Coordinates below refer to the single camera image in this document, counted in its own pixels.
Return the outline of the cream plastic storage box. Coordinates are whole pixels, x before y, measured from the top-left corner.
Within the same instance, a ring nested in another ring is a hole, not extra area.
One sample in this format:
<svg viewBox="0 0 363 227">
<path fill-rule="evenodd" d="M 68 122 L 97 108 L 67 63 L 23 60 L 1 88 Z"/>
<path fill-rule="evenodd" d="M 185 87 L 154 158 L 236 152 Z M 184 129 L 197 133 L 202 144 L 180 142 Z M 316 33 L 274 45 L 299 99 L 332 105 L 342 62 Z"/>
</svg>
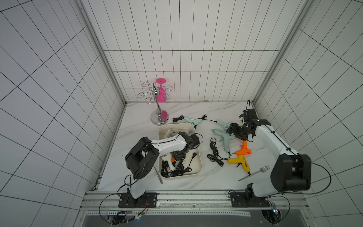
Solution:
<svg viewBox="0 0 363 227">
<path fill-rule="evenodd" d="M 167 130 L 170 128 L 172 129 L 189 129 L 195 132 L 194 126 L 190 123 L 180 123 L 180 124 L 166 124 L 159 128 L 158 130 L 158 136 L 159 139 L 163 139 L 164 135 Z M 182 159 L 182 165 L 184 166 L 184 169 L 187 167 L 190 167 L 189 172 L 185 172 L 183 175 L 175 175 L 172 176 L 171 172 L 166 172 L 162 169 L 162 157 L 158 160 L 158 170 L 163 179 L 179 179 L 179 178 L 186 178 L 186 177 L 192 177 L 199 174 L 202 170 L 202 161 L 199 155 L 199 148 L 190 150 L 184 159 Z"/>
</svg>

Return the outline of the mint green glue gun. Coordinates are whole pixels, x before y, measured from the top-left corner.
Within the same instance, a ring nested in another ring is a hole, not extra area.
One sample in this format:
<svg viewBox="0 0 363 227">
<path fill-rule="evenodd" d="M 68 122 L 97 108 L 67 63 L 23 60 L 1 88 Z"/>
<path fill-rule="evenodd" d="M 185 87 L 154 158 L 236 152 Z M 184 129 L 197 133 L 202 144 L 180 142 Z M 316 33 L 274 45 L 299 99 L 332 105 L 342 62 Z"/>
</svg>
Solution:
<svg viewBox="0 0 363 227">
<path fill-rule="evenodd" d="M 229 141 L 234 140 L 235 136 L 219 129 L 212 129 L 211 131 L 214 135 L 221 137 L 220 142 L 223 143 L 225 152 L 230 153 Z"/>
</svg>

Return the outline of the small mint glue gun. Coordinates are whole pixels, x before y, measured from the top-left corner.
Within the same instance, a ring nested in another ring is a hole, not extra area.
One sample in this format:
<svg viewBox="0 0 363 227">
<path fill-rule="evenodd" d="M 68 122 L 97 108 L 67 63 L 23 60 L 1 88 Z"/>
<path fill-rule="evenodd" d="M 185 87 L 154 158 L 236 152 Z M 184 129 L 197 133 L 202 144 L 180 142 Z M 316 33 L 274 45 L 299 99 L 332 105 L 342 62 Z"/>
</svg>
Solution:
<svg viewBox="0 0 363 227">
<path fill-rule="evenodd" d="M 184 120 L 194 126 L 194 129 L 196 129 L 197 125 L 202 122 L 202 119 L 199 118 L 189 118 L 188 116 L 184 116 Z"/>
</svg>

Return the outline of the white glue gun orange trigger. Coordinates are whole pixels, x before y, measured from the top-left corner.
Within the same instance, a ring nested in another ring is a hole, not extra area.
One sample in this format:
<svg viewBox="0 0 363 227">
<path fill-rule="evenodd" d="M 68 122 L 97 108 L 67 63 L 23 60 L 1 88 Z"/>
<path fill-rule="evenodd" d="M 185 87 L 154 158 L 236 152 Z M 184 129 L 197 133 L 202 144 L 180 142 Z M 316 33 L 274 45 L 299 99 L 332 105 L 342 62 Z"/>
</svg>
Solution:
<svg viewBox="0 0 363 227">
<path fill-rule="evenodd" d="M 166 172 L 175 171 L 175 166 L 173 165 L 174 158 L 171 154 L 166 154 L 162 156 L 162 169 Z"/>
</svg>

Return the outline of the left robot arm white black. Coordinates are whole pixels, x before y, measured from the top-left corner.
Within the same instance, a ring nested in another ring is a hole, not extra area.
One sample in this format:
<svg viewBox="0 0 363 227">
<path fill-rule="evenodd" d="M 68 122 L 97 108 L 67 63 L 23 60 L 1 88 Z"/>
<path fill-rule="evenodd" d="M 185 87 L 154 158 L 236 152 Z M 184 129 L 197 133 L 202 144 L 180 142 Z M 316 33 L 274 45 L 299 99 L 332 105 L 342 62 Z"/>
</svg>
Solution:
<svg viewBox="0 0 363 227">
<path fill-rule="evenodd" d="M 191 162 L 185 165 L 183 162 L 189 151 L 198 148 L 199 145 L 198 133 L 188 135 L 180 131 L 173 137 L 157 141 L 143 137 L 126 155 L 126 167 L 136 183 L 150 173 L 159 158 L 167 158 L 168 161 L 174 159 L 175 165 L 170 163 L 166 173 L 171 177 L 182 176 L 192 171 Z"/>
</svg>

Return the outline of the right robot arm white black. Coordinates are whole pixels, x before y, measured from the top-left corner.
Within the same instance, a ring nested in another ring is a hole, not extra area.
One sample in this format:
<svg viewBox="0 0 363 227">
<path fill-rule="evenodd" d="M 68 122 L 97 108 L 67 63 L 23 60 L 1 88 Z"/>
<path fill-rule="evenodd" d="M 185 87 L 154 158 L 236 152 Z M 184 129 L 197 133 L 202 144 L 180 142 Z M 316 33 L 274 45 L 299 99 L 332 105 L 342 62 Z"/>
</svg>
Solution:
<svg viewBox="0 0 363 227">
<path fill-rule="evenodd" d="M 273 129 L 266 119 L 252 119 L 240 126 L 232 123 L 228 132 L 246 141 L 249 135 L 258 137 L 275 159 L 270 177 L 249 184 L 245 193 L 248 198 L 265 198 L 277 193 L 307 191 L 311 187 L 311 159 L 291 148 Z"/>
</svg>

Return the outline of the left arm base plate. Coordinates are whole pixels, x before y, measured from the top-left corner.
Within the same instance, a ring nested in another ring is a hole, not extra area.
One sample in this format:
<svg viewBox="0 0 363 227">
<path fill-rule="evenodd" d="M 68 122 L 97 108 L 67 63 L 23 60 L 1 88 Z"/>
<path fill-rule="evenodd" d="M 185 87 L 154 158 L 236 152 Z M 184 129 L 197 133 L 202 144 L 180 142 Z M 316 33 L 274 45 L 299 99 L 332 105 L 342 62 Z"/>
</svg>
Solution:
<svg viewBox="0 0 363 227">
<path fill-rule="evenodd" d="M 130 192 L 121 193 L 119 208 L 155 208 L 157 206 L 157 193 L 144 193 L 139 198 L 134 199 Z"/>
</svg>

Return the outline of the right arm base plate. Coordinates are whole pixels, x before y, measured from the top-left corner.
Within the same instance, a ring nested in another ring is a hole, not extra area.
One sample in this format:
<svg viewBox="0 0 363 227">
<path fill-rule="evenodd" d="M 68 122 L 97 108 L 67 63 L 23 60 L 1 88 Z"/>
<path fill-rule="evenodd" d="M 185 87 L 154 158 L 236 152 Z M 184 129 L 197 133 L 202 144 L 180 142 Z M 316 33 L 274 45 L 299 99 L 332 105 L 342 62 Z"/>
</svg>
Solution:
<svg viewBox="0 0 363 227">
<path fill-rule="evenodd" d="M 255 197 L 247 193 L 230 191 L 228 197 L 233 208 L 268 208 L 270 203 L 266 198 Z"/>
</svg>

